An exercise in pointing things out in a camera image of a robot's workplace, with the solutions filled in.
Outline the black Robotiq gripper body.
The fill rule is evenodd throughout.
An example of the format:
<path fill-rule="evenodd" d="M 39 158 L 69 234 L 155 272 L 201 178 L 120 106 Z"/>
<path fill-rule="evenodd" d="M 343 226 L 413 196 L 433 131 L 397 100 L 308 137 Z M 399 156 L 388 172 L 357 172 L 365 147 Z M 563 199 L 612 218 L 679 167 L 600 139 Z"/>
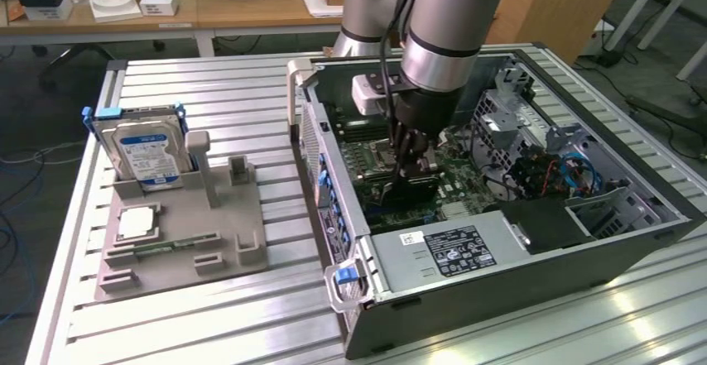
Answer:
<path fill-rule="evenodd" d="M 395 104 L 395 117 L 403 126 L 423 133 L 440 133 L 449 125 L 460 90 L 435 92 L 411 89 L 399 93 Z"/>

